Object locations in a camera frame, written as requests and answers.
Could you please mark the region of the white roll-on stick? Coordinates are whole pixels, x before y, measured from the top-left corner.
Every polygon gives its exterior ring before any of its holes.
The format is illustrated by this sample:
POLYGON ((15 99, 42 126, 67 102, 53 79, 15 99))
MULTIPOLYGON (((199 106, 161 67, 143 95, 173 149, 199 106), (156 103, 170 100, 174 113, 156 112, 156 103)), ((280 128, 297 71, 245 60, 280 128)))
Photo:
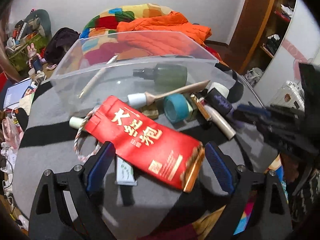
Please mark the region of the white roll-on stick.
POLYGON ((224 133, 228 140, 231 140, 235 135, 236 131, 233 127, 222 117, 222 115, 212 107, 204 105, 204 109, 209 114, 212 122, 224 133))

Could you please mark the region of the purple cylindrical bottle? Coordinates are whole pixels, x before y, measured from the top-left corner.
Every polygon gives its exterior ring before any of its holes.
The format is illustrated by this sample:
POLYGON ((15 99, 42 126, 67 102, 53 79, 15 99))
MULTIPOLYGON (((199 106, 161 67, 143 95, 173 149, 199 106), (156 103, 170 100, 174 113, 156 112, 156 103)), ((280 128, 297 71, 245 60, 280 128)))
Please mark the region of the purple cylindrical bottle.
POLYGON ((228 88, 220 83, 213 82, 204 99, 206 103, 216 109, 222 116, 229 116, 233 112, 233 106, 227 100, 228 94, 228 88))

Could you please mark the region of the white card packet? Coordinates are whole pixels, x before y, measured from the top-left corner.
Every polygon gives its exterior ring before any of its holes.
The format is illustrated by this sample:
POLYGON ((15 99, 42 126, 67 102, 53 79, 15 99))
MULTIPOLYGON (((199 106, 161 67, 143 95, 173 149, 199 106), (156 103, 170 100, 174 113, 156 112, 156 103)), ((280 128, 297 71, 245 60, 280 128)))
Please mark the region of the white card packet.
POLYGON ((116 158, 116 184, 137 186, 133 167, 120 157, 116 158))

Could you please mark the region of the teal tape roll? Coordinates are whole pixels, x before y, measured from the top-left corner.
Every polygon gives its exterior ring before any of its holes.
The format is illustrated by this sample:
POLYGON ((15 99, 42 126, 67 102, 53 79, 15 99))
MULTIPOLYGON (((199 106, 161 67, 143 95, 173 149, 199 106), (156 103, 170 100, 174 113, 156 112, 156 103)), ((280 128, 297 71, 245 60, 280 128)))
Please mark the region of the teal tape roll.
POLYGON ((171 94, 163 100, 164 114, 172 123, 178 123, 191 117, 193 109, 183 94, 171 94))

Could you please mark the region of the dark green spray bottle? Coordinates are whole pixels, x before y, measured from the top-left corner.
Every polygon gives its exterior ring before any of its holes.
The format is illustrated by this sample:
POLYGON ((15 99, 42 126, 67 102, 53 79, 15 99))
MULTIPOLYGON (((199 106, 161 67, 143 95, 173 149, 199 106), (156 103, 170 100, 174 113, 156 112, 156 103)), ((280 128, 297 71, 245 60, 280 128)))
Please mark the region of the dark green spray bottle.
POLYGON ((152 80, 157 86, 180 88, 187 83, 188 70, 180 64, 158 63, 153 68, 134 69, 133 76, 152 80))

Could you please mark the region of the gold square packet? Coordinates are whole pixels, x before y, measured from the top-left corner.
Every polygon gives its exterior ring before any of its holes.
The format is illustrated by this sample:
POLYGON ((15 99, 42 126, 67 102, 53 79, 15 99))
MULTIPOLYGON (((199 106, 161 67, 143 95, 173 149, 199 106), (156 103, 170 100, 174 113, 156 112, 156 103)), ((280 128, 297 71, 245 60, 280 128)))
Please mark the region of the gold square packet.
POLYGON ((140 110, 140 113, 147 116, 148 118, 155 120, 159 116, 159 111, 156 104, 151 104, 149 106, 144 106, 140 110))

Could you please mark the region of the red gift bag gold text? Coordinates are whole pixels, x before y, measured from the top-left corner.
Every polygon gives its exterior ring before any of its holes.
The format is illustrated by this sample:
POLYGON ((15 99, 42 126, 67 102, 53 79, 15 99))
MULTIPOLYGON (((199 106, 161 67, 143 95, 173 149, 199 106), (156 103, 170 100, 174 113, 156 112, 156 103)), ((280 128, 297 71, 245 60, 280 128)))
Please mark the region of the red gift bag gold text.
POLYGON ((203 159, 202 142, 163 126, 109 96, 85 130, 136 168, 184 192, 192 191, 203 159))

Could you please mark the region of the beige cosmetic tube white cap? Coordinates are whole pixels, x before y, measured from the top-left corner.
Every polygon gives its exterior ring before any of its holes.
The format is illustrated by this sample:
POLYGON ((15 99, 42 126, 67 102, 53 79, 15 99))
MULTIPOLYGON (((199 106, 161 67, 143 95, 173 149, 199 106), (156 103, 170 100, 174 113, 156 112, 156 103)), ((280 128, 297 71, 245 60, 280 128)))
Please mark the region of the beige cosmetic tube white cap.
POLYGON ((144 106, 149 106, 155 101, 163 99, 166 96, 170 96, 172 94, 195 93, 202 91, 207 87, 209 83, 209 80, 204 80, 158 95, 153 95, 149 92, 129 94, 127 96, 127 104, 134 109, 139 109, 144 106))

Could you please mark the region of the cream pen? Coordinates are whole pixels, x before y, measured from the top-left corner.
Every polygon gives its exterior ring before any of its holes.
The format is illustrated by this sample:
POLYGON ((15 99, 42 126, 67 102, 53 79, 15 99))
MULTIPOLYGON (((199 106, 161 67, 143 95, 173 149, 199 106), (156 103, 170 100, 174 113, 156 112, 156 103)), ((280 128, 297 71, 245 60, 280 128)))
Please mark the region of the cream pen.
POLYGON ((110 64, 116 62, 118 58, 118 55, 114 55, 107 63, 104 68, 101 68, 91 79, 90 81, 85 85, 85 87, 82 89, 81 93, 79 94, 78 98, 81 99, 84 97, 84 95, 92 88, 92 86, 95 84, 96 81, 99 80, 99 78, 106 72, 106 69, 109 67, 110 64))

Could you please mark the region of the mint green tube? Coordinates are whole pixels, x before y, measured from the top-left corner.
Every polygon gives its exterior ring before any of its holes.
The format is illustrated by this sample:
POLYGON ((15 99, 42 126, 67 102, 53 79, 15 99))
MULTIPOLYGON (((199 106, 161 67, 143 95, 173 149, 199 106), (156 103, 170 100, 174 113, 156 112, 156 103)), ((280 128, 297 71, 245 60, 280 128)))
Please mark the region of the mint green tube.
POLYGON ((84 129, 85 123, 84 118, 79 118, 76 116, 72 116, 69 120, 69 126, 74 129, 84 129))

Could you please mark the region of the wooden shelf unit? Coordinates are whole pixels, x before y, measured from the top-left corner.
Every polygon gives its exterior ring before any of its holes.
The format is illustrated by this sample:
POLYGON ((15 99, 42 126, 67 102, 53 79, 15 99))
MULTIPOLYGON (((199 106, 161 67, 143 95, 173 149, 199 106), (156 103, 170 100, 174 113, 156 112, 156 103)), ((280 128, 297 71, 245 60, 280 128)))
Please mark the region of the wooden shelf unit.
POLYGON ((239 74, 252 68, 266 70, 283 40, 296 0, 245 0, 225 55, 239 74))

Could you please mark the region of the blue notebook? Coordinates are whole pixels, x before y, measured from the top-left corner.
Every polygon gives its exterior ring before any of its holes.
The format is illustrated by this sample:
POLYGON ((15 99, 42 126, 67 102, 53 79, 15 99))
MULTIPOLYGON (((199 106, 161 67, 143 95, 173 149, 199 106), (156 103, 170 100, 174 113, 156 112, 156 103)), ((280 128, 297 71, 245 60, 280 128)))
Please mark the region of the blue notebook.
POLYGON ((27 78, 7 88, 4 97, 3 108, 8 109, 17 106, 27 88, 31 85, 31 82, 32 79, 27 78))

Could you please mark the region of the clear plastic storage box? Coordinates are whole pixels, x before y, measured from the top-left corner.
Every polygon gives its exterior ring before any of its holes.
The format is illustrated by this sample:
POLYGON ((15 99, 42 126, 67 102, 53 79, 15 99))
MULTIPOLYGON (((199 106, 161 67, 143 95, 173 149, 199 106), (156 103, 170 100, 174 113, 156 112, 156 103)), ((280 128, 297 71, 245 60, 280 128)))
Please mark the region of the clear plastic storage box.
POLYGON ((151 55, 121 42, 119 37, 119 33, 112 33, 81 38, 58 64, 50 80, 70 115, 83 116, 111 95, 126 101, 129 94, 149 92, 157 95, 176 89, 134 77, 134 69, 153 68, 158 63, 180 64, 188 70, 185 86, 214 79, 218 59, 202 46, 197 45, 190 55, 151 55), (79 99, 85 85, 114 55, 118 55, 116 62, 110 64, 92 88, 79 99))

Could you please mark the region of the pink bunny figurine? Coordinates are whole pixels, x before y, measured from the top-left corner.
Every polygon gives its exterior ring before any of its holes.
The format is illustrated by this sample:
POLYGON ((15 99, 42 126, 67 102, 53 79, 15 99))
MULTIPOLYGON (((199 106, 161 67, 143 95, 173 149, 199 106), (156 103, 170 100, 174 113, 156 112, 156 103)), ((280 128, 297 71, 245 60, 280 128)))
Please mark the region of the pink bunny figurine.
POLYGON ((28 64, 30 69, 34 69, 35 72, 43 71, 43 60, 41 55, 37 52, 33 43, 27 45, 28 50, 28 64))

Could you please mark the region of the green basket of clutter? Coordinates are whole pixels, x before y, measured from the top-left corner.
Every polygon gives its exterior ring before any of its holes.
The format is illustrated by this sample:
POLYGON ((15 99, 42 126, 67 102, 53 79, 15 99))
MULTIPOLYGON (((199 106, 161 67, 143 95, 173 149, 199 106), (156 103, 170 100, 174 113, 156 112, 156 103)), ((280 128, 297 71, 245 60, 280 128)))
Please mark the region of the green basket of clutter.
POLYGON ((44 9, 38 9, 16 23, 12 36, 7 40, 5 52, 11 64, 20 73, 29 68, 27 46, 33 44, 40 54, 51 38, 49 14, 44 9))

